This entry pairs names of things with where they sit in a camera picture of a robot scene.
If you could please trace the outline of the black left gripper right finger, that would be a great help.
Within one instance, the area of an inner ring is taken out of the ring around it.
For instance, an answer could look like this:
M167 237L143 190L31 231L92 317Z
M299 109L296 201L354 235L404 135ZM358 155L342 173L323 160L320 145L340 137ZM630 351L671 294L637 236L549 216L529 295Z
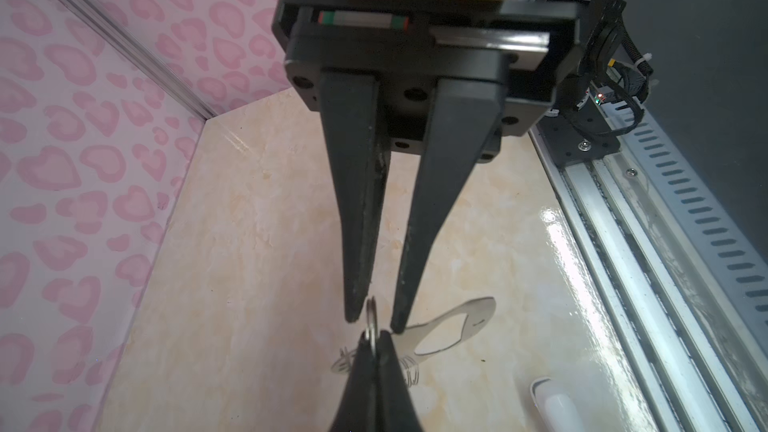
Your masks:
M423 431L388 331L376 342L376 393L377 431Z

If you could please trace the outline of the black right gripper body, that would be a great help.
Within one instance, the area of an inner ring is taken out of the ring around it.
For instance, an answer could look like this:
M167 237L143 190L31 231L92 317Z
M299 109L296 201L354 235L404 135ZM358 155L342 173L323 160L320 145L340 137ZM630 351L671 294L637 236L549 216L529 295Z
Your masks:
M272 31L311 111L328 72L373 77L394 149L417 154L438 83L503 91L496 132L521 137L584 53L585 9L515 0L278 0Z

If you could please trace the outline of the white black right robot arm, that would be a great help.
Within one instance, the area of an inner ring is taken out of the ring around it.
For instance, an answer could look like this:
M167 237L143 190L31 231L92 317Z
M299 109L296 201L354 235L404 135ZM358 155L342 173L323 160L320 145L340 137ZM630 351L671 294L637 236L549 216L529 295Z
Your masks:
M473 168L546 112L601 89L635 122L652 76L625 0L277 0L288 81L319 114L341 221L344 316L368 295L393 152L419 168L391 329L409 319L434 241Z

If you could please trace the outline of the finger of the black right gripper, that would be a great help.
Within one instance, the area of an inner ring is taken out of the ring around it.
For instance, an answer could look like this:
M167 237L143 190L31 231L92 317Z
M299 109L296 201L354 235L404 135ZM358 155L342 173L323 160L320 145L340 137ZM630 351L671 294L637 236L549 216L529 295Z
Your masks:
M502 116L505 87L441 79L426 124L390 328L409 320L434 241Z
M341 223L344 317L354 323L363 311L375 262L390 139L375 77L324 72L318 99Z

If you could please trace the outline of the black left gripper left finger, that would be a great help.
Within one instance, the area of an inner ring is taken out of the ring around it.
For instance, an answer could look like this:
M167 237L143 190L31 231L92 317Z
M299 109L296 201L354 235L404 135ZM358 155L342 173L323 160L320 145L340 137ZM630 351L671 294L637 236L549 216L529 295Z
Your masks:
M375 355L369 339L363 333L330 431L376 430L376 375Z

